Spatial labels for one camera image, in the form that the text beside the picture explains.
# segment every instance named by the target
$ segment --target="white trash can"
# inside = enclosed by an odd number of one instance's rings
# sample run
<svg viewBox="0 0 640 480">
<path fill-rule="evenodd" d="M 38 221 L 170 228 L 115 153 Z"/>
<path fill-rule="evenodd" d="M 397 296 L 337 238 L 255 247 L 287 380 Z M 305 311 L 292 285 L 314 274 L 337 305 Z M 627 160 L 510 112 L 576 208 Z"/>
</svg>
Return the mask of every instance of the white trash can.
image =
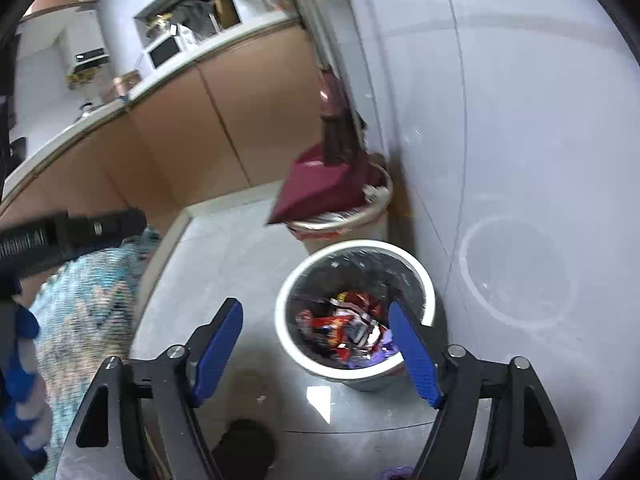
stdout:
<svg viewBox="0 0 640 480">
<path fill-rule="evenodd" d="M 307 219 L 286 222 L 291 233 L 300 240 L 306 252 L 313 254 L 331 244 L 345 240 L 380 240 L 388 238 L 386 208 L 393 196 L 393 183 L 389 174 L 377 164 L 371 163 L 385 177 L 388 195 L 346 214 L 335 214 L 336 219 Z"/>
<path fill-rule="evenodd" d="M 406 251 L 376 240 L 350 240 L 312 254 L 282 285 L 274 322 L 287 354 L 313 375 L 358 390 L 378 389 L 404 369 L 399 352 L 369 368 L 348 369 L 315 354 L 296 326 L 295 317 L 300 310 L 308 308 L 314 312 L 314 308 L 321 308 L 317 303 L 314 305 L 314 298 L 329 299 L 343 290 L 368 292 L 386 304 L 391 300 L 402 301 L 423 324 L 431 326 L 435 314 L 433 284 L 420 262 Z"/>
</svg>

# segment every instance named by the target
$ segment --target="wooden cabinet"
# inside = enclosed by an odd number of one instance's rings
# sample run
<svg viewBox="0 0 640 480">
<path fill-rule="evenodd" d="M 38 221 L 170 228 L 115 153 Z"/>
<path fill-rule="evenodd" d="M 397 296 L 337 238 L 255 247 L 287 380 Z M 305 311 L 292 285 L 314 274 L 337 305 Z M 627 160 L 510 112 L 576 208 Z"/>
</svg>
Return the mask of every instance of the wooden cabinet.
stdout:
<svg viewBox="0 0 640 480">
<path fill-rule="evenodd" d="M 131 118 L 180 207 L 249 186 L 196 69 L 137 104 Z"/>
<path fill-rule="evenodd" d="M 0 228 L 24 222 L 29 218 L 44 216 L 53 211 L 54 205 L 40 185 L 40 180 L 31 180 L 25 189 L 9 204 L 0 215 Z"/>
<path fill-rule="evenodd" d="M 285 178 L 320 141 L 318 66 L 301 28 L 243 41 L 199 69 L 252 186 Z"/>
<path fill-rule="evenodd" d="M 180 206 L 129 114 L 104 124 L 86 142 L 95 153 L 97 165 L 127 205 L 142 209 L 149 224 L 165 234 L 180 213 Z"/>
<path fill-rule="evenodd" d="M 97 160 L 97 146 L 83 139 L 40 174 L 39 182 L 56 209 L 97 215 L 127 207 Z"/>
</svg>

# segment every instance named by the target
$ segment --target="red dustpan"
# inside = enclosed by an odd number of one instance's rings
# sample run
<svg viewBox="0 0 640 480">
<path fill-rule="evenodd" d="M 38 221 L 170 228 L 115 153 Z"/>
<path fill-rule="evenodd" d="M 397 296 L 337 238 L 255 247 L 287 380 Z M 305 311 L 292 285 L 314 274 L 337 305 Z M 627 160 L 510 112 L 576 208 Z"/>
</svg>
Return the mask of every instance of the red dustpan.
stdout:
<svg viewBox="0 0 640 480">
<path fill-rule="evenodd" d="M 269 224 L 366 204 L 369 156 L 360 147 L 344 86 L 330 70 L 322 72 L 320 101 L 323 141 L 293 163 Z"/>
</svg>

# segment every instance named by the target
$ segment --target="gray floor tile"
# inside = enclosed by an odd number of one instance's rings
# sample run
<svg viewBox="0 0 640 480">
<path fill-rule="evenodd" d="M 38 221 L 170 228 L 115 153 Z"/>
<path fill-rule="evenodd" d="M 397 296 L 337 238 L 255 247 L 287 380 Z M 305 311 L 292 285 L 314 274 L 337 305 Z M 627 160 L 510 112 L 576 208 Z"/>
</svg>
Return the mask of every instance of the gray floor tile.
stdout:
<svg viewBox="0 0 640 480">
<path fill-rule="evenodd" d="M 306 252 L 285 227 L 264 226 L 270 208 L 265 200 L 196 218 L 200 225 L 177 246 L 154 291 L 132 356 L 151 359 L 184 343 L 233 296 L 242 303 L 244 324 L 216 395 L 198 410 L 208 438 L 226 422 L 232 378 L 247 369 L 269 382 L 280 407 L 279 427 L 286 431 L 392 430 L 433 422 L 436 412 L 404 376 L 378 392 L 359 392 L 307 374 L 284 353 L 273 325 L 275 299 Z M 223 228 L 217 229 L 221 219 Z M 330 392 L 320 411 L 308 400 L 318 392 Z M 330 410 L 329 422 L 322 410 Z"/>
<path fill-rule="evenodd" d="M 284 433 L 269 480 L 375 480 L 383 471 L 414 466 L 431 424 L 369 433 Z"/>
</svg>

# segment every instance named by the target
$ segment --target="rug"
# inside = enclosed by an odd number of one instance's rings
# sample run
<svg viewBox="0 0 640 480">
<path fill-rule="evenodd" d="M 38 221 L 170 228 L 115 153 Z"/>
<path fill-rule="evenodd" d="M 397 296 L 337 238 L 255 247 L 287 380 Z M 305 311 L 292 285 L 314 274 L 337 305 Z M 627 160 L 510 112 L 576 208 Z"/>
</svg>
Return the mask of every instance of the rug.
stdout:
<svg viewBox="0 0 640 480">
<path fill-rule="evenodd" d="M 53 411 L 47 467 L 34 478 L 53 480 L 71 423 L 102 361 L 127 358 L 134 336 L 136 289 L 160 243 L 147 228 L 118 248 L 87 254 L 60 267 L 31 306 L 40 323 L 38 368 Z"/>
</svg>

